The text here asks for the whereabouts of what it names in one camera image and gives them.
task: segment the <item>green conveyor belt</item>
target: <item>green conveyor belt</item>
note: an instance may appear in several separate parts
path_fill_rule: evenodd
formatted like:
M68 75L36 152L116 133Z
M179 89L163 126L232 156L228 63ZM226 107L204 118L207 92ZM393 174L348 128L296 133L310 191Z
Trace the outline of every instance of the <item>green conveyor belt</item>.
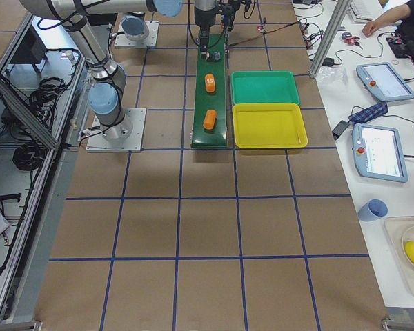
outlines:
M211 34L210 42L215 43L220 34ZM219 43L208 49L210 53L221 53L221 61L207 62L201 59L198 50L198 64L196 74L195 116L193 119L192 148L226 148L227 147L227 120L226 120L226 56L224 36ZM206 74L215 76L216 91L206 92L204 77ZM204 129L203 122L206 112L214 109L217 112L215 127L212 130Z

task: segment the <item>cup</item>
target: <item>cup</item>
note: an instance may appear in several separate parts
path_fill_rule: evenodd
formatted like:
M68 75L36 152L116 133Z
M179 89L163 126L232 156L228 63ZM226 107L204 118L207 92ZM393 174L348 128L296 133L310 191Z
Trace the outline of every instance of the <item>cup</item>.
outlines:
M386 207L386 204L382 200L373 199L360 208L357 214L361 221L375 221L388 214L388 207Z

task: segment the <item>person's arm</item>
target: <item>person's arm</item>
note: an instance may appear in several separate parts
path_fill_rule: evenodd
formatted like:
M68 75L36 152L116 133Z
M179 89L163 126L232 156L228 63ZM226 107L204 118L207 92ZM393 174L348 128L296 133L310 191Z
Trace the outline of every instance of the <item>person's arm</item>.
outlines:
M391 8L375 20L365 24L362 32L366 37L369 37L380 28L383 28L384 26L390 26L400 19L407 19L410 15L411 9L407 4Z

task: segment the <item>blue joint cap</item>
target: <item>blue joint cap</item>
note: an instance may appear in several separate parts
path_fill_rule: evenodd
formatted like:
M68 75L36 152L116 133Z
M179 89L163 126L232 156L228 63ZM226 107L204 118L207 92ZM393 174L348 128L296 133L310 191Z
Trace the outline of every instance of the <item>blue joint cap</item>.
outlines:
M166 16L177 16L182 9L182 0L154 0L153 1L157 11Z
M125 16L121 20L121 26L126 34L137 36L144 32L144 21L136 16Z
M118 94L113 86L107 83L98 83L88 93L88 102L98 115L107 115L118 106Z

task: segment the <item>keyboard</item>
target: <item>keyboard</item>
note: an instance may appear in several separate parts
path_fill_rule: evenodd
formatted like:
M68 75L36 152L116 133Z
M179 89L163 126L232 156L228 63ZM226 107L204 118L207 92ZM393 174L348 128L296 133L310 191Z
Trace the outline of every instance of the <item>keyboard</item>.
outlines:
M368 9L368 1L370 0L352 0L350 4L350 15L354 22L366 23L374 20L373 14Z

